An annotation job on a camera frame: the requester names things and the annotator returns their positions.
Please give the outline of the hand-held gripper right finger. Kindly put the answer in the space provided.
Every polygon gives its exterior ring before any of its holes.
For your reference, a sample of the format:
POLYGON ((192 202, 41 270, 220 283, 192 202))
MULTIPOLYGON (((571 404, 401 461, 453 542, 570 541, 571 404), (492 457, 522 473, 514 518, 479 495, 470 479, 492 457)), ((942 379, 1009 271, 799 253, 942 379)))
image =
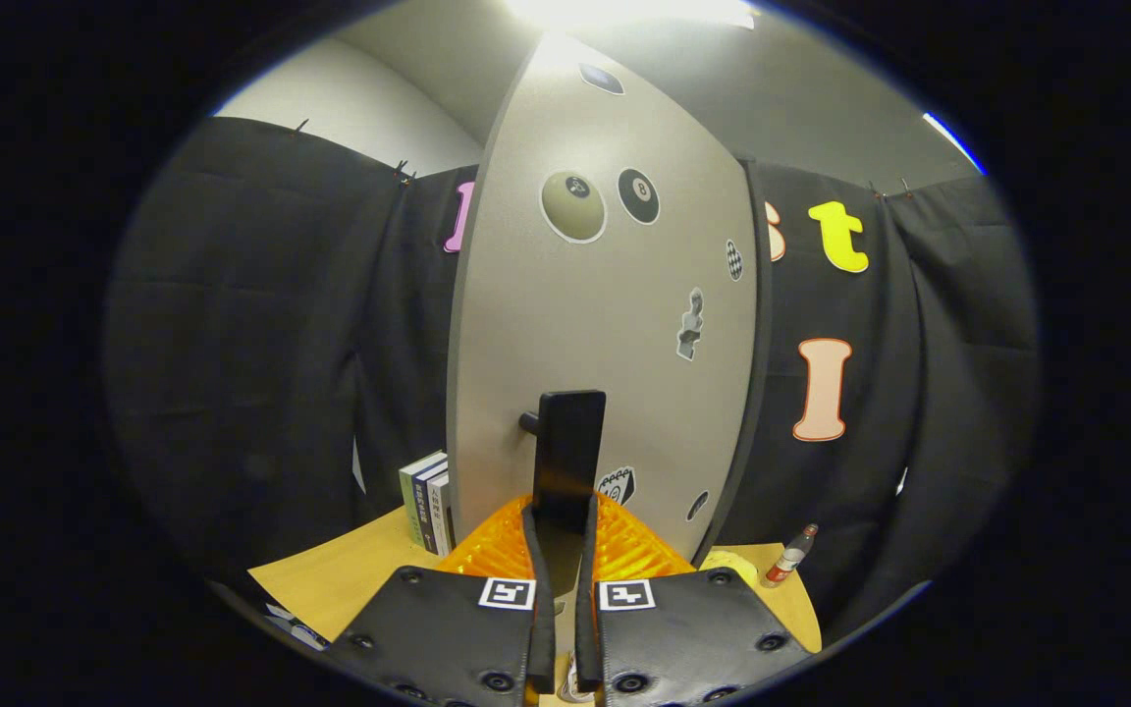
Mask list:
POLYGON ((735 569, 699 570, 603 494, 585 521, 575 686, 598 706, 709 706, 811 658, 735 569))

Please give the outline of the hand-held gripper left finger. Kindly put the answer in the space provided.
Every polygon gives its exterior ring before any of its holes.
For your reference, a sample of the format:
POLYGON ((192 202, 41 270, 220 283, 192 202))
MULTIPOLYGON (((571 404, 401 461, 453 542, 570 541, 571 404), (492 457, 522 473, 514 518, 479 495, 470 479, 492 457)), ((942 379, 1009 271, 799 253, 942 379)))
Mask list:
POLYGON ((431 706, 535 706, 554 689, 555 621, 525 494, 434 569, 394 569, 329 657, 346 675, 431 706))

